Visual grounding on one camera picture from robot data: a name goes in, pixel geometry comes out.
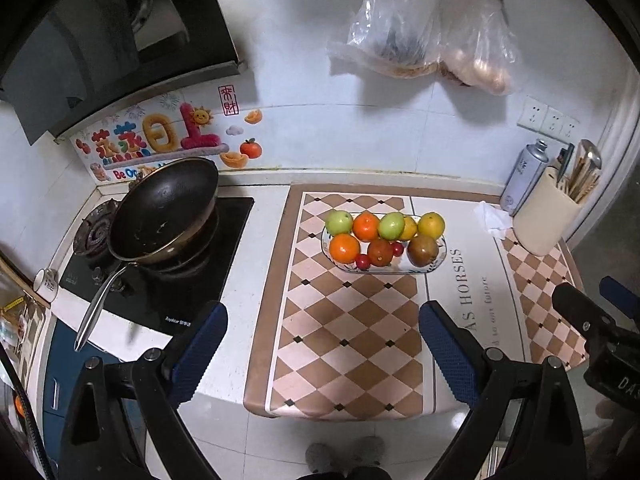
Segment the deer pattern oval plate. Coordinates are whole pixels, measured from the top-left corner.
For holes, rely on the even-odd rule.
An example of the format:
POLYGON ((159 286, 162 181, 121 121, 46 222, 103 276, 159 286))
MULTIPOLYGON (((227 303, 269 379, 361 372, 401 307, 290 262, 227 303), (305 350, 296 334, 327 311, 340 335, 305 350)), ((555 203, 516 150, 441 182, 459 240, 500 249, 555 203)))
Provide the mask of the deer pattern oval plate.
POLYGON ((430 273, 445 260, 444 224, 423 225, 425 217, 402 212, 354 216, 332 210, 320 235, 325 256, 339 269, 352 273, 430 273))

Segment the colourful wall sticker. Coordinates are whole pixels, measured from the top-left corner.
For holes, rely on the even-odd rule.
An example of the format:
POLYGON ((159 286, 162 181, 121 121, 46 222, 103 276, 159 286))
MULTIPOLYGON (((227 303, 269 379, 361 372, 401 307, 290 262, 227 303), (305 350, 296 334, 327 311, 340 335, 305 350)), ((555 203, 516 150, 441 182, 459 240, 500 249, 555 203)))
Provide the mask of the colourful wall sticker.
POLYGON ((72 136, 97 184, 132 181, 201 157, 241 170, 265 154, 265 112, 239 81, 209 81, 130 105, 72 136))

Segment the green apple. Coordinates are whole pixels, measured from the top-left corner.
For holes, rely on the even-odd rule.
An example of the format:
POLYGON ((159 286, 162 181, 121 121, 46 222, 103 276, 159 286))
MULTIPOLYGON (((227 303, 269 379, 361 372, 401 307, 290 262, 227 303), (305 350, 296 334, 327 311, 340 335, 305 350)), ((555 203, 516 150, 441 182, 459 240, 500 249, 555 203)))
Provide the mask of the green apple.
POLYGON ((405 216, 399 211, 386 214, 378 222, 378 236, 384 240, 398 240, 404 229, 405 216))
POLYGON ((354 219, 348 211, 332 210, 326 217, 326 232, 331 236, 350 234, 354 219))

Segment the black range hood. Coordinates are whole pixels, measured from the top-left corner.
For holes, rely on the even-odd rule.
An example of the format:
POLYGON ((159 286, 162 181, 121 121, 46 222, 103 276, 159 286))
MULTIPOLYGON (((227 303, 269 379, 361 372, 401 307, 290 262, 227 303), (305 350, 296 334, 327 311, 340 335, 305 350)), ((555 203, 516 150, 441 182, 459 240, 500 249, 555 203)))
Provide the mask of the black range hood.
POLYGON ((218 0, 1 0, 1 99, 29 144, 240 66, 218 0))

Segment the orange tangerine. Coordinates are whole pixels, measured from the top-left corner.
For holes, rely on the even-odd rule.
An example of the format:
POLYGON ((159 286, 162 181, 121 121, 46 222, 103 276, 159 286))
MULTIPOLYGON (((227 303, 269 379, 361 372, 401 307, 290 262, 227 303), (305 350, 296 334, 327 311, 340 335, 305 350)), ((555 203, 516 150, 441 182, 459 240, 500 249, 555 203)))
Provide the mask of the orange tangerine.
POLYGON ((334 262, 354 263, 360 254, 360 241, 352 234, 337 234, 330 240, 329 252, 334 262))
POLYGON ((378 238, 378 225, 380 219, 370 211, 358 214, 352 224, 352 232, 360 242, 372 242, 378 238))

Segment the checkered table mat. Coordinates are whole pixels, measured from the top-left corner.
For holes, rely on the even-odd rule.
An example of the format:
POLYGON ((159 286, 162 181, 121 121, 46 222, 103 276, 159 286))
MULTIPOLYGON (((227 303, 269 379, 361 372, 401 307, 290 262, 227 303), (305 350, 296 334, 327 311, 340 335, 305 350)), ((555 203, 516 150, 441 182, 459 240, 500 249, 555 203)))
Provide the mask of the checkered table mat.
POLYGON ((288 193, 258 313, 244 393, 262 416, 315 420, 402 419, 450 410, 454 397, 419 333, 418 314, 437 300, 486 347, 567 367, 585 341, 552 308, 553 289, 580 278, 564 244, 528 252, 513 234, 492 237, 471 195, 378 194, 296 185, 288 193), (406 257, 384 268, 340 266, 329 252, 326 216, 336 210, 420 217, 446 230, 429 271, 406 257))

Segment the plastic bag with eggs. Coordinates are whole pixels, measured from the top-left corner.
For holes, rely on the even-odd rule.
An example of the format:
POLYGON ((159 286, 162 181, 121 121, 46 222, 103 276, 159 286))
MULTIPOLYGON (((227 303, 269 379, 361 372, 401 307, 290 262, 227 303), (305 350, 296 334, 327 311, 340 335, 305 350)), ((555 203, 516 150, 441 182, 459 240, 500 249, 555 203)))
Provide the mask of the plastic bag with eggs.
POLYGON ((440 60, 469 87, 506 96, 518 88, 522 57, 502 0, 442 0, 440 60))

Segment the left grey slipper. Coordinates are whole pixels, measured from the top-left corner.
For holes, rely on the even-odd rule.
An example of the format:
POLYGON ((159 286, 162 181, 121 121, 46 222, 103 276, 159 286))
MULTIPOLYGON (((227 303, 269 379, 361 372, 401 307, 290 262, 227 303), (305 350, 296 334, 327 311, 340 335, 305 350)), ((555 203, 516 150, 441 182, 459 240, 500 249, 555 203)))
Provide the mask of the left grey slipper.
POLYGON ((323 443, 309 445, 305 460, 311 474, 333 474, 338 471, 332 450, 323 443))

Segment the yellow orange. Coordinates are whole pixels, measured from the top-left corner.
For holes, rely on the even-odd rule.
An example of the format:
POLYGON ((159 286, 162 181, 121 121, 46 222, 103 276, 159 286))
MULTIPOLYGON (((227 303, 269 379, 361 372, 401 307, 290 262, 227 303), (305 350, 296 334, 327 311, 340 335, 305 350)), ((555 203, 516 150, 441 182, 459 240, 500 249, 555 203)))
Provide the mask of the yellow orange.
POLYGON ((418 233, 437 240, 444 234, 446 223, 444 218, 435 211, 422 214, 418 222, 418 233))
POLYGON ((401 240, 402 242, 408 242, 408 240, 411 240, 414 236, 416 236, 417 232, 418 224, 416 223, 416 220, 414 220, 411 216, 405 216, 404 228, 402 229, 398 240, 401 240))

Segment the grey slipper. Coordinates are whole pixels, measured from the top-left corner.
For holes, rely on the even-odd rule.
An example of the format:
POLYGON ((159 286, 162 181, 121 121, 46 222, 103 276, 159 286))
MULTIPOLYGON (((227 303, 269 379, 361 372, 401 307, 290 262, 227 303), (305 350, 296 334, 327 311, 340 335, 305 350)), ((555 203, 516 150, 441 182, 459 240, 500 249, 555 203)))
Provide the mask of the grey slipper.
POLYGON ((305 460, 311 474, 333 474, 338 471, 332 450, 323 443, 309 445, 305 460))
POLYGON ((385 456, 385 442, 380 437, 364 437, 354 443, 352 462, 356 467, 380 468, 385 456))

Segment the white wall sockets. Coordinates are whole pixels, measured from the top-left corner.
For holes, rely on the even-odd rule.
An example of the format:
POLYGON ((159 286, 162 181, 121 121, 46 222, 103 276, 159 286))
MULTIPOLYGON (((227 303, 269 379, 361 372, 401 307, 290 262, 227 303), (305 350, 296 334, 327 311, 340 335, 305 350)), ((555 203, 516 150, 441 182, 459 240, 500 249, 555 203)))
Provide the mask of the white wall sockets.
POLYGON ((575 143, 578 140, 580 130, 580 122, 576 118, 564 114, 532 96, 526 96, 516 124, 521 128, 566 144, 575 143))

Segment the brown green fruit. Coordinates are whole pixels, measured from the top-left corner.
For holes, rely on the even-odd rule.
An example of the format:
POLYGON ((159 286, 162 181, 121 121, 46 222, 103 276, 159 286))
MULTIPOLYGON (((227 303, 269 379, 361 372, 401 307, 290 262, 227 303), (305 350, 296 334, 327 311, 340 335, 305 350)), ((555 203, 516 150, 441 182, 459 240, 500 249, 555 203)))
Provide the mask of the brown green fruit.
POLYGON ((409 261, 417 268, 423 268, 431 264, 438 256, 439 248, 433 237, 424 234, 416 234, 408 246, 409 261))

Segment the dark brown fruit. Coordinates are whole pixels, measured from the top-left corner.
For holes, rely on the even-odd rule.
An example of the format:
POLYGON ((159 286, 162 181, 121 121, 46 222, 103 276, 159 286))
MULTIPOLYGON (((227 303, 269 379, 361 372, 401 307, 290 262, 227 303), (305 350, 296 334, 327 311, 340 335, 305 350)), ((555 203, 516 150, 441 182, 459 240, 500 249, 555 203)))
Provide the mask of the dark brown fruit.
POLYGON ((394 258, 392 243, 385 238, 371 240, 368 245, 367 255, 371 259, 372 266, 378 266, 379 268, 388 266, 394 258))

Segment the white mug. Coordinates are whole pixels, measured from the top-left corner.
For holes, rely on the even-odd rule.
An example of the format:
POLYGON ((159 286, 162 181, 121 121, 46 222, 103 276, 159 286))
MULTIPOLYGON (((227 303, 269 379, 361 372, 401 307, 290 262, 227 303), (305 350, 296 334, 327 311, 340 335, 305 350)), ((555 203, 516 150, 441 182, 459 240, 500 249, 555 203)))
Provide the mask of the white mug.
POLYGON ((54 269, 40 269, 32 285, 34 292, 50 304, 58 296, 58 272, 54 269))

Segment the red cherry tomato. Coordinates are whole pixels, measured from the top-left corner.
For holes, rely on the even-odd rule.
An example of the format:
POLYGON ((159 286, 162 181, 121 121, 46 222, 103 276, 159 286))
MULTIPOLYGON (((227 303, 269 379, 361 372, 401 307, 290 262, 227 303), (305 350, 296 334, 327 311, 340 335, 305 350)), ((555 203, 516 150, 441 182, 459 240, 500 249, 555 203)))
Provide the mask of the red cherry tomato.
POLYGON ((367 254, 359 254, 355 260, 356 267, 361 271, 367 271, 371 266, 371 259, 367 254))
POLYGON ((401 242, 393 242, 392 251, 395 257, 400 257, 404 253, 404 245, 401 242))

